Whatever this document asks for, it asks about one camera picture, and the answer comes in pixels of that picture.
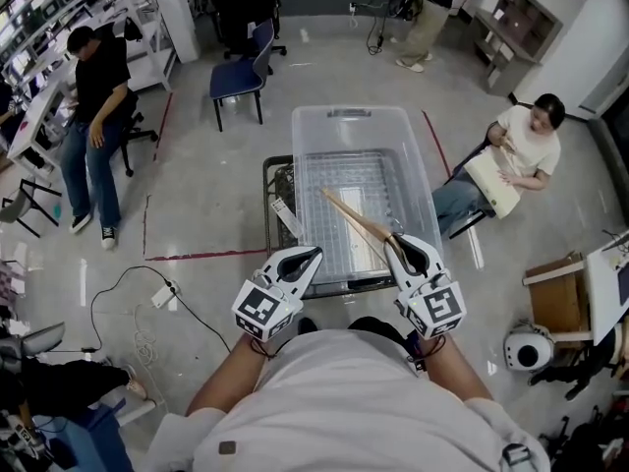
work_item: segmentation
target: red line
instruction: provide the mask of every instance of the red line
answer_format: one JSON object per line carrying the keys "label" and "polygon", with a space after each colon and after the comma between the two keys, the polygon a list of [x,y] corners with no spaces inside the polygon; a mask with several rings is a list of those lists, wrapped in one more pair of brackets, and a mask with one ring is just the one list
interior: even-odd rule
{"label": "red line", "polygon": [[142,238],[142,257],[146,254],[146,213],[148,212],[148,200],[150,194],[146,196],[146,206],[144,207],[144,220],[143,220],[143,238]]}
{"label": "red line", "polygon": [[432,133],[432,139],[436,143],[436,149],[439,151],[439,155],[441,156],[441,161],[443,162],[443,166],[445,167],[445,172],[448,174],[448,177],[452,175],[450,172],[450,166],[448,166],[448,161],[445,160],[445,155],[443,154],[443,148],[441,148],[441,144],[439,143],[439,138],[436,137],[436,133],[434,132],[434,127],[432,126],[432,122],[429,119],[429,115],[426,114],[424,110],[422,110],[424,114],[424,118],[429,125],[430,132]]}
{"label": "red line", "polygon": [[153,155],[153,161],[157,159],[157,149],[159,148],[159,143],[161,142],[161,134],[164,131],[164,126],[166,125],[166,116],[168,115],[168,110],[170,109],[170,100],[173,98],[173,92],[171,91],[168,94],[168,101],[166,101],[166,108],[164,108],[164,115],[161,117],[161,124],[159,125],[159,133],[157,144],[155,144],[155,154]]}
{"label": "red line", "polygon": [[166,261],[187,261],[190,259],[212,259],[214,257],[230,257],[230,256],[247,256],[249,254],[262,254],[266,253],[265,248],[259,250],[242,250],[235,251],[229,250],[227,252],[205,252],[204,254],[186,254],[183,256],[170,256],[170,257],[151,257],[150,259],[144,259],[151,262],[166,262]]}

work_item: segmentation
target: khaki pants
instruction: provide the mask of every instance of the khaki pants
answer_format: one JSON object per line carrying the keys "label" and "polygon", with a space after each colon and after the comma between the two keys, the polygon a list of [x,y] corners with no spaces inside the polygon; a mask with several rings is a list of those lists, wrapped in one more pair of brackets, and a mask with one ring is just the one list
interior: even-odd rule
{"label": "khaki pants", "polygon": [[[417,3],[413,7],[417,12]],[[402,63],[411,67],[426,58],[447,19],[448,10],[445,7],[424,0],[424,8],[413,20],[413,26],[402,44]]]}

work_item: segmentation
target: clear plastic bin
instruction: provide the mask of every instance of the clear plastic bin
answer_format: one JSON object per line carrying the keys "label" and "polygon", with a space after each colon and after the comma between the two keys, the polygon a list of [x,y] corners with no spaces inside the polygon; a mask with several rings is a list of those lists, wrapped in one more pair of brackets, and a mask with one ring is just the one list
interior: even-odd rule
{"label": "clear plastic bin", "polygon": [[323,248],[315,284],[388,276],[387,266],[323,196],[442,252],[432,195],[408,116],[396,107],[311,106],[293,112],[300,245]]}

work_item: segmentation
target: power strip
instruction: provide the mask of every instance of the power strip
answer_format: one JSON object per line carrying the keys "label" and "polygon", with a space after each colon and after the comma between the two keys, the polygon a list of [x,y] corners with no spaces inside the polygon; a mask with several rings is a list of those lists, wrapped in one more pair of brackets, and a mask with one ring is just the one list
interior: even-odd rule
{"label": "power strip", "polygon": [[150,298],[153,306],[157,309],[161,308],[165,304],[168,304],[175,298],[175,294],[179,294],[181,289],[175,280],[170,280],[172,286],[164,285],[159,291]]}

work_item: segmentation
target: hand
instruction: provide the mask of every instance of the hand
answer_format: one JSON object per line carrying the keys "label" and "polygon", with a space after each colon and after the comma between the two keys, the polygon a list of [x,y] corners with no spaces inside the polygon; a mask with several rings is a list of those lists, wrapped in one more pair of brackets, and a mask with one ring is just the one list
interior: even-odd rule
{"label": "hand", "polygon": [[505,173],[502,170],[498,171],[498,174],[500,175],[500,178],[505,184],[509,184],[513,186],[520,185],[520,177],[517,177],[515,175],[510,175],[509,173]]}
{"label": "hand", "polygon": [[504,148],[509,153],[515,153],[515,145],[513,144],[513,140],[509,135],[503,135],[500,137],[500,145],[499,147]]}
{"label": "hand", "polygon": [[105,145],[105,139],[102,136],[102,123],[95,119],[89,125],[89,143],[94,148],[101,148]]}

